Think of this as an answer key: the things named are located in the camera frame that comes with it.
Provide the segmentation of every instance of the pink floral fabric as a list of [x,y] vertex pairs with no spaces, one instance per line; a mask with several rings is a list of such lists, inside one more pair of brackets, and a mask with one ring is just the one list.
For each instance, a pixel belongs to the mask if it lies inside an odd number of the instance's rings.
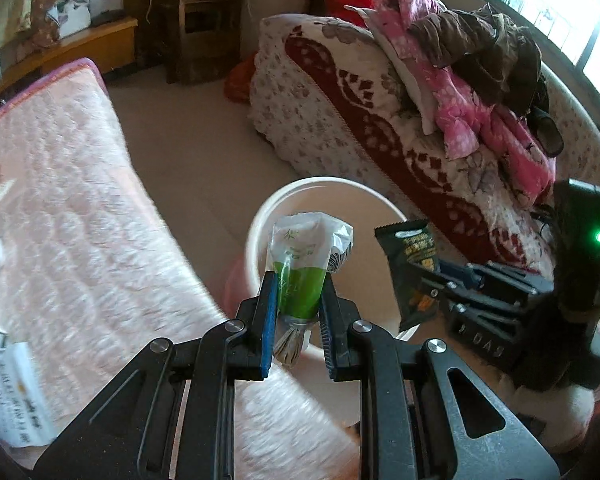
[[443,10],[436,0],[372,0],[373,19],[398,56],[419,81],[431,88],[438,102],[436,124],[443,131],[446,156],[463,158],[478,149],[478,136],[500,158],[520,203],[530,208],[555,180],[555,163],[533,140],[525,121],[505,107],[485,105],[450,67],[436,68],[408,27],[432,12]]

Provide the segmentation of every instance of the white snack wrapper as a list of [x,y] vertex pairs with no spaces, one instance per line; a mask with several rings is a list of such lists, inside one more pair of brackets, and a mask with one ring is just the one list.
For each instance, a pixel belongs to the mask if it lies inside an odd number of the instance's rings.
[[56,436],[29,346],[0,348],[0,440],[11,447],[47,446]]

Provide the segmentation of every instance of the floor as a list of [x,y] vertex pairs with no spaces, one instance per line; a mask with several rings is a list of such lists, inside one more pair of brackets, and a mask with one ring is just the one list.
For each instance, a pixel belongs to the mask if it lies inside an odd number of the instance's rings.
[[222,85],[167,85],[159,66],[108,87],[136,172],[214,295],[262,202],[298,178]]

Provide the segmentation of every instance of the black snack package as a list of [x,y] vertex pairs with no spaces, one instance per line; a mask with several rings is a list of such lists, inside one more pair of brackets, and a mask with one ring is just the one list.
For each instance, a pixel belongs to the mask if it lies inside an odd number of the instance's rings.
[[400,331],[435,316],[438,309],[436,284],[445,283],[440,274],[435,241],[427,224],[427,219],[413,220],[374,230],[389,261],[394,295],[400,308]]

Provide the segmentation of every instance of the metal screw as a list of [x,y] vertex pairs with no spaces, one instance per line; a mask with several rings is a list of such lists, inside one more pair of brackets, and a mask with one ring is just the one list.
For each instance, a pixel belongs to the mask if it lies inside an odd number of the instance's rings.
[[244,329],[244,323],[239,319],[230,319],[224,324],[224,329],[232,334],[238,333]]
[[446,350],[446,343],[442,339],[430,339],[427,341],[427,346],[436,354],[442,354]]
[[359,319],[353,322],[353,330],[360,333],[371,332],[373,325],[364,319]]
[[165,337],[159,337],[149,343],[149,348],[154,354],[161,354],[169,348],[169,340]]

